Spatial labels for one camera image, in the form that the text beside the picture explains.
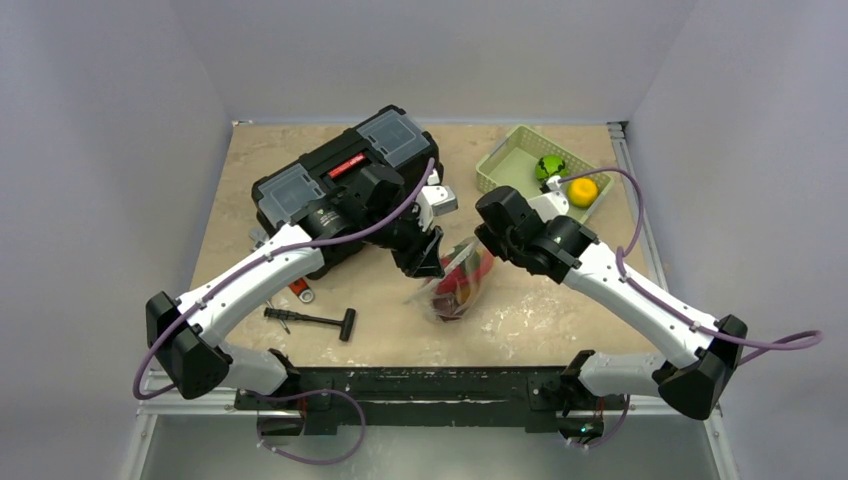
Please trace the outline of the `red toy chili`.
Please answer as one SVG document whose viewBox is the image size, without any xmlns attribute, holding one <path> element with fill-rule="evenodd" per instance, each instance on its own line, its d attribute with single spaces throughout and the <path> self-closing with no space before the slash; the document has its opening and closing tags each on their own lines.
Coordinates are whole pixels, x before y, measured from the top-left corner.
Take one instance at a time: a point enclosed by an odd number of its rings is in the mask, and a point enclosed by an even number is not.
<svg viewBox="0 0 848 480">
<path fill-rule="evenodd" d="M 466 276 L 460 270 L 459 265 L 463 258 L 460 259 L 459 256 L 444 256 L 441 258 L 441 263 L 445 270 L 445 277 L 441 279 L 436 286 L 435 292 L 437 294 L 454 294 L 460 284 L 478 282 L 477 271 L 472 276 Z"/>
</svg>

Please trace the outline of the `dark red toy fruit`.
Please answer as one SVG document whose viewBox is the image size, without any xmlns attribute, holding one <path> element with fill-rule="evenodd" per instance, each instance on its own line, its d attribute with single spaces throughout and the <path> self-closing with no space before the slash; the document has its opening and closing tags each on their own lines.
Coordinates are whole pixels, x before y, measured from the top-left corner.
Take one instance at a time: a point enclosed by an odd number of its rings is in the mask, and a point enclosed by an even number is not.
<svg viewBox="0 0 848 480">
<path fill-rule="evenodd" d="M 462 305 L 454 296 L 434 297 L 431 307 L 435 318 L 443 322 L 460 320 L 464 315 Z"/>
</svg>

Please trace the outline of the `green toy pepper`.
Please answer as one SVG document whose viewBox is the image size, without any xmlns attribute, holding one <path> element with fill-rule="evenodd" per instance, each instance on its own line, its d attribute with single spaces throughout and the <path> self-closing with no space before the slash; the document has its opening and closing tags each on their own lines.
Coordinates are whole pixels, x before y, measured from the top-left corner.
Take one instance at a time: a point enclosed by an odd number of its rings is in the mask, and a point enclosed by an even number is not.
<svg viewBox="0 0 848 480">
<path fill-rule="evenodd" d="M 464 275 L 472 276 L 480 269 L 484 259 L 485 252 L 479 246 L 469 247 L 459 268 Z"/>
</svg>

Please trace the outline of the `clear zip top bag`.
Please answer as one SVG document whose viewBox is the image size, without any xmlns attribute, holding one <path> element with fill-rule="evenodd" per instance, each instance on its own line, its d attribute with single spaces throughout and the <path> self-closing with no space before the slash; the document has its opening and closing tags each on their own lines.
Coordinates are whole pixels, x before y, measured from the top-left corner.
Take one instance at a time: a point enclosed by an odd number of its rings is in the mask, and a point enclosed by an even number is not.
<svg viewBox="0 0 848 480">
<path fill-rule="evenodd" d="M 431 321 L 444 323 L 461 320 L 481 296 L 495 258 L 474 236 L 457 243 L 440 257 L 445 275 L 430 277 L 408 297 Z"/>
</svg>

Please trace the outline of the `red toy apple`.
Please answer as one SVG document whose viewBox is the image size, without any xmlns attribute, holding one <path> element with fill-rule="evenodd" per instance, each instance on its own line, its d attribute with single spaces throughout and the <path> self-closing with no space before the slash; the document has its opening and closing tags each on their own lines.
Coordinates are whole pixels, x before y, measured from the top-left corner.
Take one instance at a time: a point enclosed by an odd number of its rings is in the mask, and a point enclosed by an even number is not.
<svg viewBox="0 0 848 480">
<path fill-rule="evenodd" d="M 491 272 L 494 266 L 494 260 L 494 256 L 488 251 L 484 251 L 480 254 L 480 263 L 479 268 L 477 270 L 477 275 L 479 279 L 484 278 Z"/>
</svg>

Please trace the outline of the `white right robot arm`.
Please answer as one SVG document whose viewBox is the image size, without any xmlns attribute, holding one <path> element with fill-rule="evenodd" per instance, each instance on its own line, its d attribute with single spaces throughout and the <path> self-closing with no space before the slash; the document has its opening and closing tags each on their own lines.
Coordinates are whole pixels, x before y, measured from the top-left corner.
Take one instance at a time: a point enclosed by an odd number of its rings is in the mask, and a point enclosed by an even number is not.
<svg viewBox="0 0 848 480">
<path fill-rule="evenodd" d="M 478 199 L 475 209 L 482 219 L 475 235 L 494 256 L 587 296 L 656 348 L 643 354 L 580 352 L 561 377 L 569 404 L 651 396 L 691 419 L 709 418 L 741 363 L 745 322 L 692 308 L 624 264 L 595 232 L 567 215 L 559 192 L 527 200 L 501 186 Z"/>
</svg>

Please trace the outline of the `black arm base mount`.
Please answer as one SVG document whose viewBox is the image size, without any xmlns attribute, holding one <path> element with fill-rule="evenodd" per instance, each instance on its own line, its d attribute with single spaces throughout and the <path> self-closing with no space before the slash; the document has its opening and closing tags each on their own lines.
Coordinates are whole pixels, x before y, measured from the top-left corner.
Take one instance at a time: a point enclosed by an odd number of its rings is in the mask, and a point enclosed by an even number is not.
<svg viewBox="0 0 848 480">
<path fill-rule="evenodd" d="M 340 426 L 521 428 L 594 440 L 623 395 L 598 398 L 575 365 L 513 367 L 302 367 L 267 398 L 240 389 L 270 435 L 333 435 Z"/>
</svg>

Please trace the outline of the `orange toy fruit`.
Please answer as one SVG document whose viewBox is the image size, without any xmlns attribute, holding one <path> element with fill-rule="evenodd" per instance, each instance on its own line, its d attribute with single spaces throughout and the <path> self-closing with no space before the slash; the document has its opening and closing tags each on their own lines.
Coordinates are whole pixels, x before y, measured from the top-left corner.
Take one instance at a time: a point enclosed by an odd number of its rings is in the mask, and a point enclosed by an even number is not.
<svg viewBox="0 0 848 480">
<path fill-rule="evenodd" d="M 467 308 L 474 304 L 481 293 L 482 287 L 478 282 L 460 284 L 456 290 L 456 300 L 460 307 Z"/>
</svg>

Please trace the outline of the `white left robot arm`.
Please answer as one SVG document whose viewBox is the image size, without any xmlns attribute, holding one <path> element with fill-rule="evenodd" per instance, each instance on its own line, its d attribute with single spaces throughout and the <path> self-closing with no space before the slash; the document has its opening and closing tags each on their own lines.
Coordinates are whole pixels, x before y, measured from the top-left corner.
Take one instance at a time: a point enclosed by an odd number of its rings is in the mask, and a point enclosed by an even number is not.
<svg viewBox="0 0 848 480">
<path fill-rule="evenodd" d="M 443 237 L 436 217 L 457 209 L 453 191 L 442 185 L 433 160 L 421 179 L 405 189 L 390 167 L 367 167 L 345 191 L 342 204 L 354 213 L 357 231 L 314 239 L 302 227 L 285 224 L 263 246 L 206 284 L 172 298 L 165 292 L 146 304 L 148 351 L 135 374 L 139 400 L 159 396 L 145 392 L 142 378 L 157 361 L 170 388 L 187 399 L 217 387 L 253 391 L 272 408 L 297 399 L 296 371 L 280 353 L 230 345 L 228 334 L 250 313 L 293 281 L 318 271 L 330 247 L 365 242 L 391 251 L 397 267 L 410 278 L 441 277 Z"/>
</svg>

